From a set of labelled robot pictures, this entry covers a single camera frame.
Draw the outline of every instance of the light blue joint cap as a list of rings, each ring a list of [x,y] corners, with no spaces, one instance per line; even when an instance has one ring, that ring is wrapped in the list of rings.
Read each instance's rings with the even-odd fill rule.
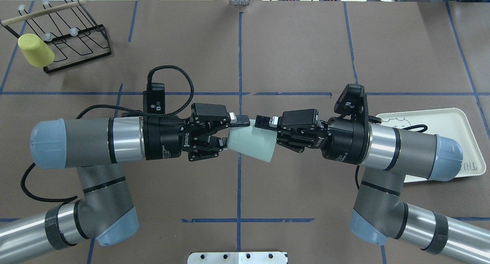
[[[355,236],[372,244],[381,246],[388,240],[387,236],[380,233],[354,209],[352,210],[352,215],[350,215],[349,228]]]
[[[136,207],[126,212],[119,220],[112,224],[96,240],[101,246],[110,246],[130,238],[140,228]]]
[[[64,169],[66,165],[65,121],[43,121],[34,126],[30,149],[32,159],[43,169]]]
[[[437,147],[429,180],[445,182],[458,175],[462,163],[462,149],[453,139],[436,135]]]

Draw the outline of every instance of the silver metal plate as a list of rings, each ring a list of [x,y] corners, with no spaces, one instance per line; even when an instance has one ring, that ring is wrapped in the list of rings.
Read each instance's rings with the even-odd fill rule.
[[[287,264],[287,252],[192,253],[187,264]]]

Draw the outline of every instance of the black tape band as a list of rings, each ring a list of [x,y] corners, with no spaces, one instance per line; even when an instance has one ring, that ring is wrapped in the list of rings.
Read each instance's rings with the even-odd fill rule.
[[[117,184],[117,183],[123,182],[125,180],[126,180],[126,177],[120,177],[120,178],[117,178],[117,179],[114,179],[114,180],[110,180],[108,182],[105,182],[103,184],[98,184],[98,185],[95,185],[93,187],[89,187],[87,189],[84,189],[83,192],[84,193],[89,193],[89,192],[92,192],[92,191],[96,191],[97,189],[103,189],[104,187],[110,187],[113,184]]]
[[[405,227],[407,226],[407,220],[408,220],[408,205],[407,203],[403,203],[403,221],[401,222],[401,227],[400,231],[397,234],[397,236],[394,239],[399,239],[401,235],[403,234],[403,231],[405,231]]]
[[[448,242],[448,218],[446,215],[440,214],[439,212],[433,212],[436,219],[436,229],[434,229],[434,236],[432,241],[423,251],[429,252],[431,254],[439,254],[443,251],[446,243]]]
[[[58,211],[63,205],[64,203],[51,208],[46,212],[46,216],[44,217],[44,231],[46,232],[47,241],[56,250],[63,250],[76,245],[66,241],[65,236],[63,236],[58,226]]]
[[[77,227],[77,231],[78,231],[78,234],[80,234],[80,236],[82,236],[84,239],[90,239],[84,232],[83,232],[83,229],[82,229],[82,226],[80,226],[80,220],[78,219],[78,204],[80,203],[81,200],[78,200],[76,203],[75,203],[75,206],[73,207],[73,216],[75,218],[75,226]]]
[[[379,185],[376,185],[376,184],[371,184],[370,182],[366,182],[364,180],[361,181],[361,184],[365,185],[366,187],[371,187],[372,189],[377,189],[379,191],[383,191],[383,192],[386,192],[386,193],[389,193],[389,194],[392,194],[395,196],[400,196],[399,192],[396,192],[396,191],[391,190],[391,189],[386,189],[385,187],[380,187]]]
[[[397,163],[398,156],[400,154],[400,143],[401,143],[401,138],[400,138],[400,132],[397,128],[393,128],[395,132],[395,153],[393,155],[392,162],[390,162],[390,165],[385,169],[385,171],[389,171],[391,168],[395,166],[395,163]]]
[[[109,124],[107,125],[107,143],[109,144],[109,156],[111,158],[111,163],[117,163],[116,153],[114,153],[114,118],[109,119]]]

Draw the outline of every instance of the yellow cup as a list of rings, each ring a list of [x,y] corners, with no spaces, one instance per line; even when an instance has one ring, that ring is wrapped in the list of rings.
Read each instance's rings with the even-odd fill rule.
[[[46,67],[54,61],[54,52],[35,34],[22,35],[17,44],[29,64]]]

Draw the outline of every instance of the blue tape line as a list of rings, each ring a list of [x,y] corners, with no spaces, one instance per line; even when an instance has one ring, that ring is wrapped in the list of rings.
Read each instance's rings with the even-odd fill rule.
[[[236,218],[193,218],[191,220],[180,219],[183,223],[236,223]]]
[[[116,101],[116,106],[119,106],[119,103],[121,103],[122,92],[123,92],[123,84],[121,83],[121,87],[119,87],[118,100]],[[117,109],[114,111],[114,117],[118,117],[118,111],[119,110]]]
[[[238,113],[242,115],[242,14],[238,14]]]
[[[242,115],[242,15],[238,13],[238,114]],[[242,154],[238,153],[237,176],[237,252],[242,250]]]
[[[350,59],[352,60],[352,70],[354,72],[354,78],[356,79],[356,84],[359,84],[359,81],[357,79],[356,66],[354,65],[354,48],[352,46],[352,37],[350,36],[349,15],[347,14],[346,2],[343,2],[343,12],[345,14],[345,25],[347,26],[347,37],[349,38]]]
[[[180,219],[183,223],[236,223],[236,218],[193,218]],[[310,223],[314,218],[241,218],[240,223]]]
[[[141,92],[3,92],[4,95],[96,95],[96,96],[140,96]],[[189,92],[167,92],[165,95],[169,96],[188,96]],[[216,92],[216,93],[206,93],[198,92],[194,93],[197,96],[238,96],[238,93],[228,93],[228,92]]]
[[[460,221],[490,221],[490,217],[452,217]]]
[[[330,96],[330,97],[332,97],[332,93],[261,92],[261,93],[254,93],[254,96]]]
[[[31,1],[31,5],[29,7],[29,13],[32,11],[32,7],[34,6],[34,1]],[[22,36],[23,33],[24,33],[24,30],[26,30],[26,21],[24,21],[24,24],[22,25],[22,29],[21,29],[21,33],[20,35]],[[2,85],[0,85],[0,95],[2,95],[2,92],[3,92],[3,88],[5,87],[5,83],[7,82],[7,77],[8,77],[8,74],[10,72],[10,68],[12,67],[12,63],[14,62],[14,57],[15,57],[15,53],[17,53],[17,49],[19,49],[19,45],[17,43],[15,43],[15,47],[14,47],[14,52],[12,53],[12,56],[10,57],[10,61],[8,62],[8,66],[7,66],[7,70],[5,71],[5,75],[3,76],[3,81],[2,81]]]
[[[129,29],[129,38],[127,41],[130,43],[131,39],[133,38],[133,27],[134,27],[134,21],[136,19],[136,9],[138,8],[138,1],[134,1],[134,10],[133,10],[133,20],[131,20],[131,28]]]
[[[19,218],[0,218],[0,223],[10,223],[14,222],[15,220],[19,220]]]
[[[238,153],[237,180],[237,252],[242,249],[242,154]]]
[[[87,256],[87,264],[91,263],[91,256],[93,254],[93,244],[95,244],[95,238],[90,241],[89,255]]]
[[[383,259],[383,264],[387,264],[386,262],[386,252],[385,252],[385,245],[381,245],[381,259]]]
[[[466,61],[464,53],[462,52],[461,43],[460,43],[460,40],[458,37],[458,33],[456,32],[456,28],[454,27],[453,16],[451,15],[451,8],[449,7],[448,2],[446,2],[446,9],[448,10],[449,22],[451,23],[451,28],[453,30],[454,37],[456,39],[456,44],[458,45],[458,49],[460,51],[462,62],[464,64],[464,69],[466,70],[466,74],[468,75],[469,83],[471,84],[471,89],[473,90],[473,93],[475,96],[476,105],[478,105],[478,110],[480,110],[480,115],[482,116],[483,125],[485,126],[485,130],[487,131],[487,137],[488,137],[488,139],[490,139],[490,129],[488,129],[487,118],[485,117],[485,114],[483,112],[483,108],[482,108],[482,105],[480,103],[480,98],[478,98],[478,93],[476,93],[475,84],[473,82],[473,77],[471,77],[471,73],[469,72],[468,63]]]
[[[366,93],[368,96],[474,96],[474,93]]]
[[[93,96],[117,96],[117,92],[4,92],[5,95],[21,95],[21,96],[38,96],[38,95],[59,95],[59,96],[70,96],[70,95],[93,95]]]
[[[314,218],[242,218],[243,223],[310,223]]]

